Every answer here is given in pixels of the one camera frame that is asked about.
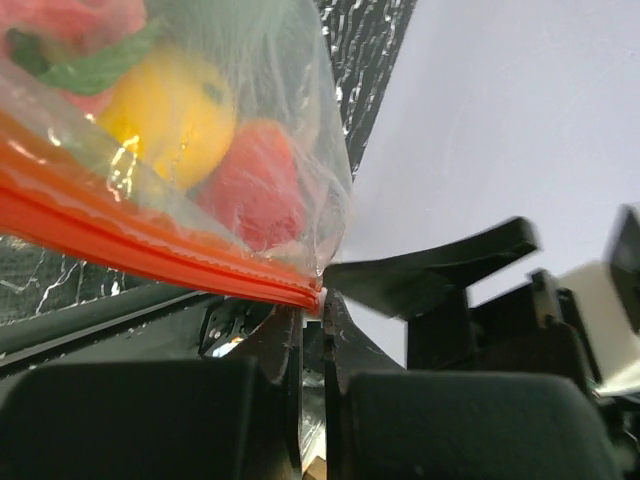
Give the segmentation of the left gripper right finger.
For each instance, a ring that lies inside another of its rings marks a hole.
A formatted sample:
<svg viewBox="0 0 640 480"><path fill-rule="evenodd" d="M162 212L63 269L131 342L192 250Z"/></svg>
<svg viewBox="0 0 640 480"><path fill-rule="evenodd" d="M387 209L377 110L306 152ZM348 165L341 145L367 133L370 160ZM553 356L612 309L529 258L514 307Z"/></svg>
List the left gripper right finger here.
<svg viewBox="0 0 640 480"><path fill-rule="evenodd" d="M324 302L332 479L616 479L596 408L568 379L409 371Z"/></svg>

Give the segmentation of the clear zip top bag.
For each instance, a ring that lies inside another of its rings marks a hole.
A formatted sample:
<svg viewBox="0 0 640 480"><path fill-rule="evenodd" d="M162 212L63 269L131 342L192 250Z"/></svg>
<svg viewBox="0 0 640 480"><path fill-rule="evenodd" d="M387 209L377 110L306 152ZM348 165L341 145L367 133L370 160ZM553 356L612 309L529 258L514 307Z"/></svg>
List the clear zip top bag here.
<svg viewBox="0 0 640 480"><path fill-rule="evenodd" d="M352 177L312 1L5 1L1 228L316 310Z"/></svg>

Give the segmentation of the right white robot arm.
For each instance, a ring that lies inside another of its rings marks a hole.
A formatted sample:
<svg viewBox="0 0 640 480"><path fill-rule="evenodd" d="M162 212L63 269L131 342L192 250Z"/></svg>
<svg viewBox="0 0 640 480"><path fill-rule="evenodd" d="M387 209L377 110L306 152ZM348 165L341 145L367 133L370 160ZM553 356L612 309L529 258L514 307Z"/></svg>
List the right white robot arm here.
<svg viewBox="0 0 640 480"><path fill-rule="evenodd" d="M638 477L638 209L621 208L603 258L470 305L537 249L516 217L326 270L329 478Z"/></svg>

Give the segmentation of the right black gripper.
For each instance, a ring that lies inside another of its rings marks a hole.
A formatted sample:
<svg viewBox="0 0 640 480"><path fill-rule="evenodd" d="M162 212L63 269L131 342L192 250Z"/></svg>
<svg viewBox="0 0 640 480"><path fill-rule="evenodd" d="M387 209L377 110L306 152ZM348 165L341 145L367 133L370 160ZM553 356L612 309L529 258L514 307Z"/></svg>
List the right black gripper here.
<svg viewBox="0 0 640 480"><path fill-rule="evenodd" d="M534 225L513 217L457 242L393 257L332 264L324 287L407 320L410 370L550 374L596 406L627 479L639 476L639 406L598 392L603 375L577 295L545 270L477 307L467 287L539 249Z"/></svg>

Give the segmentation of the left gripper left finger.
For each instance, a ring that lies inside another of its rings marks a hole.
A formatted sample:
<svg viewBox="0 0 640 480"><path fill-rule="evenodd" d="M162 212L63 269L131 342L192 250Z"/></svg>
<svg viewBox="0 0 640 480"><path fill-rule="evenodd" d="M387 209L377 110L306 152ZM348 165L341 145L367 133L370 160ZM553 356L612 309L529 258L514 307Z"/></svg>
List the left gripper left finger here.
<svg viewBox="0 0 640 480"><path fill-rule="evenodd" d="M213 359L54 364L1 409L5 479L298 479L302 318Z"/></svg>

